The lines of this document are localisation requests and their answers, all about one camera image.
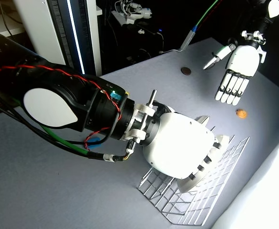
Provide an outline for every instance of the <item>gray table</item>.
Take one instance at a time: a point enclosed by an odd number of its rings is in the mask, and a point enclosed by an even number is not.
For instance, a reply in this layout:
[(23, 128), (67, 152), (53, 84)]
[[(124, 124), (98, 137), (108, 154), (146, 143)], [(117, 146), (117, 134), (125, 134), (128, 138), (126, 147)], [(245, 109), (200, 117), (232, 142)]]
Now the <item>gray table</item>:
[[(215, 125), (216, 134), (236, 134), (235, 143), (251, 137), (204, 228), (211, 227), (279, 141), (279, 88), (260, 73), (237, 107), (214, 100), (225, 61), (209, 71), (202, 66), (220, 46), (207, 39), (104, 76), (137, 103), (146, 103), (156, 88), (156, 99), (178, 112), (210, 115), (208, 127)], [(192, 70), (190, 76), (181, 74), (183, 66)], [(247, 110), (248, 118), (239, 119), (236, 108)], [(87, 135), (58, 133), (74, 140)], [(99, 151), (123, 154), (124, 148), (124, 142), (110, 139)], [(135, 188), (148, 169), (140, 148), (123, 163), (88, 160), (0, 114), (0, 229), (185, 228), (171, 225)]]

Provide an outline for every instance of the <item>metal wire rack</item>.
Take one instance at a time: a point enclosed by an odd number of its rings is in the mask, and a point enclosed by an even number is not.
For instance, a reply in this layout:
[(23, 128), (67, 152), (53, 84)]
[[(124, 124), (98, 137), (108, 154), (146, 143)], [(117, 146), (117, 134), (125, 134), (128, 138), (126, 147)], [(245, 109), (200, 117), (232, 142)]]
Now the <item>metal wire rack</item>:
[(215, 169), (186, 193), (179, 191), (176, 178), (154, 168), (143, 176), (138, 189), (172, 224), (203, 226), (248, 141), (249, 137), (227, 150)]

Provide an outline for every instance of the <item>small orange ball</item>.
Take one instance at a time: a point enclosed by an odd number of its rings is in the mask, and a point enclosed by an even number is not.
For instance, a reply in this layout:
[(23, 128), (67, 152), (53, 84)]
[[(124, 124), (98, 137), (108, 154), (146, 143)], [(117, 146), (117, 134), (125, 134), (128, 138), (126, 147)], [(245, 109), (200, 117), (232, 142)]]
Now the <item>small orange ball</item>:
[(236, 110), (236, 114), (238, 115), (239, 118), (246, 118), (248, 116), (248, 113), (242, 109)]

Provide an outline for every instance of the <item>dark background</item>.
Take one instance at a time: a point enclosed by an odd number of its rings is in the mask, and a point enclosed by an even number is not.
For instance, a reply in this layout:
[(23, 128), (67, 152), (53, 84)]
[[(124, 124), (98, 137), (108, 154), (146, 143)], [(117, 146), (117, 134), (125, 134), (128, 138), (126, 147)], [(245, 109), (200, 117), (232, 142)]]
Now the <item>dark background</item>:
[[(164, 37), (164, 51), (179, 48), (190, 29), (214, 0), (134, 0), (134, 2), (151, 9), (152, 18), (137, 20), (136, 23), (146, 23), (144, 27), (152, 33), (146, 30), (145, 34), (138, 34), (141, 27), (137, 25), (120, 26), (110, 14), (114, 10), (115, 1), (96, 1), (103, 9), (103, 15), (99, 16), (103, 73), (159, 55), (159, 51), (162, 50), (162, 37), (155, 34), (159, 29)], [(241, 31), (246, 30), (245, 25), (253, 2), (255, 1), (222, 0), (211, 15), (201, 23), (191, 43), (213, 37), (226, 45), (230, 37), (240, 38)], [(265, 37), (267, 43), (262, 49), (267, 51), (267, 57), (265, 63), (259, 65), (259, 71), (279, 86), (279, 16), (275, 18)]]

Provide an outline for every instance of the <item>led light strip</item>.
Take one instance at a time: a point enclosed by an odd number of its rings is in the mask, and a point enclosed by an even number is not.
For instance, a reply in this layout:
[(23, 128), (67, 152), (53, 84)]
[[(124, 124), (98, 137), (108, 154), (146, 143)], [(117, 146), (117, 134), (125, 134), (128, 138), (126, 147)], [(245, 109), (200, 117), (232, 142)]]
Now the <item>led light strip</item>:
[(74, 21), (73, 21), (72, 6), (71, 6), (70, 0), (67, 0), (67, 6), (68, 6), (68, 11), (69, 11), (69, 16), (70, 16), (71, 22), (72, 22), (72, 31), (73, 31), (73, 35), (74, 35), (74, 40), (76, 42), (76, 47), (77, 47), (77, 52), (78, 52), (79, 61), (80, 61), (80, 65), (81, 65), (82, 74), (85, 74), (83, 62), (82, 62), (82, 56), (81, 56), (81, 52), (80, 52), (80, 47), (79, 47), (79, 43), (78, 43), (76, 27), (75, 27)]

